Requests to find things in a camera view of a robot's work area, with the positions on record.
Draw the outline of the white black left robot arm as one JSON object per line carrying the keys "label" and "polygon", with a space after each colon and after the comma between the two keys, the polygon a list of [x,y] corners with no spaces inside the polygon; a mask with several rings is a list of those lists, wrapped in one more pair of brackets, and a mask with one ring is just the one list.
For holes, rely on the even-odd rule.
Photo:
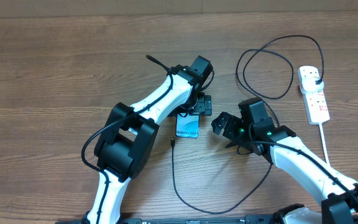
{"label": "white black left robot arm", "polygon": [[143,100],[116,104],[106,124],[84,143],[81,159],[99,173],[93,207],[81,223],[117,223],[129,182],[146,165],[160,123],[169,116],[211,115],[211,97],[203,92],[214,77],[211,62],[197,56],[190,66],[164,66],[165,81]]}

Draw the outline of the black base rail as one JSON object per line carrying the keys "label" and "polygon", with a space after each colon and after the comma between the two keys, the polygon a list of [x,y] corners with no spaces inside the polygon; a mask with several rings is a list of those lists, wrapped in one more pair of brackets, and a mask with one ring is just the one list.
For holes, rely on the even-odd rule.
{"label": "black base rail", "polygon": [[283,223],[288,212],[275,212],[273,214],[246,215],[237,218],[168,218],[142,220],[140,218],[120,218],[117,224],[272,224]]}

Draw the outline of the white power strip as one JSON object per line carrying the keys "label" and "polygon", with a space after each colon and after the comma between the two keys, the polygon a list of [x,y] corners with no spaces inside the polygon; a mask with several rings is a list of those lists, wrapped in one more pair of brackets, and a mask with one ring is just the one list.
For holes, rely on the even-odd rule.
{"label": "white power strip", "polygon": [[[312,66],[302,66],[298,69],[299,86],[301,77],[316,77],[320,79],[318,69]],[[319,125],[330,120],[328,106],[323,90],[302,95],[306,115],[310,124]]]}

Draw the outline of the blue Galaxy smartphone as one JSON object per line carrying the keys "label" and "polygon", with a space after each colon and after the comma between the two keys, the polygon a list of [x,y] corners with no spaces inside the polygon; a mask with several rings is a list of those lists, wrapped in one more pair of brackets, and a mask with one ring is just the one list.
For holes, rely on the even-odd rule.
{"label": "blue Galaxy smartphone", "polygon": [[181,138],[197,138],[199,136],[200,117],[180,113],[177,115],[175,134]]}

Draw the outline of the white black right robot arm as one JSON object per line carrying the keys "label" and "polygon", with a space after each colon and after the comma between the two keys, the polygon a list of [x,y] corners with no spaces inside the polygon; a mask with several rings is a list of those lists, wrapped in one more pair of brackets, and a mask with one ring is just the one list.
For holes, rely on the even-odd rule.
{"label": "white black right robot arm", "polygon": [[275,126],[261,98],[242,101],[238,107],[240,117],[222,112],[212,121],[214,133],[284,170],[321,207],[313,212],[295,203],[273,213],[272,223],[358,223],[358,181],[325,163],[290,128]]}

